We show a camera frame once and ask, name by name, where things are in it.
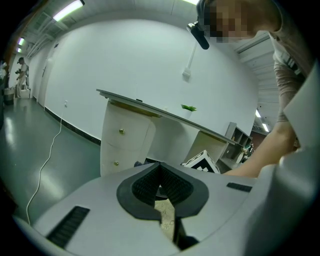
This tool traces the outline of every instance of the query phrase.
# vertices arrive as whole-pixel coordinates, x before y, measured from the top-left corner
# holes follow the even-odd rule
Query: green floor
[[[49,156],[60,123],[33,99],[17,99],[4,110],[0,131],[0,176],[27,220],[26,206],[37,188],[39,170]],[[31,224],[53,204],[100,176],[100,147],[62,126],[40,189],[29,207]]]

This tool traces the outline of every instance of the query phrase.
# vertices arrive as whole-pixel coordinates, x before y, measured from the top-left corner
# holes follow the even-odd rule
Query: person
[[[21,97],[22,85],[26,80],[26,73],[27,73],[28,66],[25,63],[25,59],[23,57],[20,57],[17,63],[21,64],[21,69],[20,69],[20,72],[19,72],[19,76],[16,79],[18,81],[18,83],[16,85],[16,96],[18,98],[20,98]]]
[[[200,0],[196,9],[201,30],[220,41],[249,39],[258,31],[269,32],[279,91],[278,119],[252,156],[225,173],[257,177],[264,166],[277,164],[294,150],[296,134],[283,109],[311,72],[315,58],[290,15],[275,0]]]

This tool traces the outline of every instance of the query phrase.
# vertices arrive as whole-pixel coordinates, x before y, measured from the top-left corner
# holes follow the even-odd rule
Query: ceiling light
[[[72,3],[70,3],[66,8],[59,11],[53,18],[58,22],[65,16],[67,16],[69,13],[72,13],[74,10],[84,6],[84,2],[81,0],[76,0]]]
[[[196,5],[200,0],[183,0],[183,1]]]
[[[256,115],[257,118],[260,118],[260,117],[261,117],[261,115],[260,115],[259,112],[258,112],[258,109],[255,111],[255,115]]]
[[[20,40],[19,40],[19,42],[18,42],[18,45],[22,46],[22,45],[24,44],[24,41],[25,41],[25,40],[21,37]]]
[[[263,125],[264,130],[268,133],[268,132],[269,132],[269,130],[268,130],[267,125],[266,125],[265,123],[263,123],[262,125]]]

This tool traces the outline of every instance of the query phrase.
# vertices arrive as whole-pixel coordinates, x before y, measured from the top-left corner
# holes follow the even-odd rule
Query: curved white wall
[[[177,115],[180,104],[192,105],[198,110],[192,121],[222,135],[235,122],[250,134],[258,88],[227,45],[198,46],[186,82],[182,72],[195,45],[186,29],[127,18],[91,23],[64,38],[45,106],[60,116],[67,100],[63,119],[86,133],[101,138],[107,101],[96,89],[103,89]]]

